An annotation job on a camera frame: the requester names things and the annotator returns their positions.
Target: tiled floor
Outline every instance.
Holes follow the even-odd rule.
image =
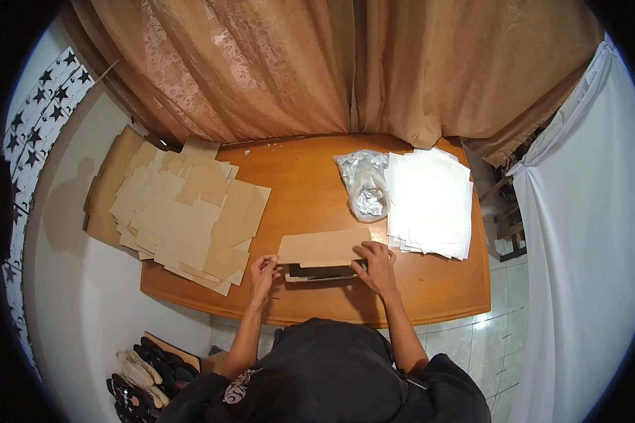
[[[488,166],[468,155],[478,194],[494,184]],[[446,353],[482,389],[494,423],[508,421],[519,383],[527,336],[529,279],[527,256],[500,263],[498,254],[513,251],[509,241],[496,240],[493,215],[502,205],[497,197],[482,206],[491,270],[491,311],[473,317],[415,326],[429,358]],[[228,350],[239,322],[212,316],[211,343]],[[263,325],[259,357],[270,351],[276,327]],[[388,329],[380,332],[388,337]]]

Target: wooden table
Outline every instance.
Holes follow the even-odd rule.
[[[460,144],[440,140],[437,146],[468,166]],[[250,260],[278,251],[283,235],[336,231],[368,226],[375,241],[387,242],[386,219],[372,224],[356,221],[332,156],[358,149],[402,154],[410,145],[390,135],[311,137],[241,146],[222,146],[218,160],[240,166],[237,178],[271,187],[259,231],[249,249]],[[471,316],[490,310],[487,243],[477,195],[473,192],[473,232],[468,258],[398,254],[395,275],[407,314],[414,325]],[[249,287],[247,271],[241,286],[228,297],[174,275],[152,260],[144,262],[141,291],[207,313],[241,318]],[[278,282],[264,313],[264,322],[288,326],[322,317],[386,327],[381,301],[359,279]]]

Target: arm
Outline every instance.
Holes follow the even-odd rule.
[[[351,263],[351,267],[383,302],[398,368],[407,374],[419,375],[428,364],[428,356],[407,317],[395,284],[395,255],[381,242],[364,241],[362,246],[355,246],[353,250],[367,260],[367,270],[356,261]]]
[[[249,303],[221,372],[221,376],[228,380],[237,378],[256,363],[256,355],[259,350],[259,332],[261,331],[261,312],[268,302],[268,293],[273,279],[279,277],[282,270],[281,267],[276,266],[278,259],[277,255],[261,256],[250,266],[252,291]]]

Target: person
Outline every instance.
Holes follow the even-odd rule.
[[[196,377],[158,423],[489,422],[468,374],[445,354],[428,360],[395,284],[395,255],[379,242],[353,249],[367,260],[366,269],[351,266],[381,299],[390,342],[366,326],[313,318],[276,330],[257,360],[261,311],[282,270],[277,255],[262,256],[250,267],[250,298],[221,375]]]

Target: white wall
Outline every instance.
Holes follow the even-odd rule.
[[[25,67],[8,119],[67,46],[54,23]],[[209,315],[141,293],[138,259],[82,229],[92,177],[128,123],[103,85],[89,91],[47,159],[26,227],[28,332],[45,391],[73,422],[118,421],[105,379],[118,370],[116,352],[144,331],[198,355],[209,348]]]

